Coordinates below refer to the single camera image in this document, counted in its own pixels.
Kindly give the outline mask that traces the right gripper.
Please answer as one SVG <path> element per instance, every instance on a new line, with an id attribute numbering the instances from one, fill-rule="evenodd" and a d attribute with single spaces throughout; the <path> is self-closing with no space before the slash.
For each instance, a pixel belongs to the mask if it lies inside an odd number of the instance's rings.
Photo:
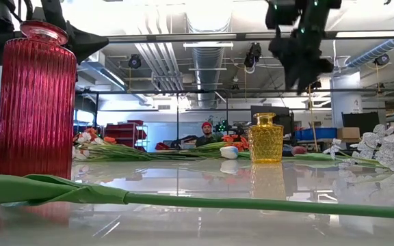
<path id="1" fill-rule="evenodd" d="M 269 52 L 283 66 L 285 71 L 285 89 L 291 89 L 298 80 L 297 95 L 300 95 L 312 83 L 316 82 L 320 73 L 332 72 L 334 66 L 329 60 L 321 58 L 321 51 L 305 51 L 292 31 L 289 38 L 282 38 L 280 27 L 276 27 L 275 38 L 268 46 Z M 300 58 L 305 58 L 312 68 L 298 68 Z"/>

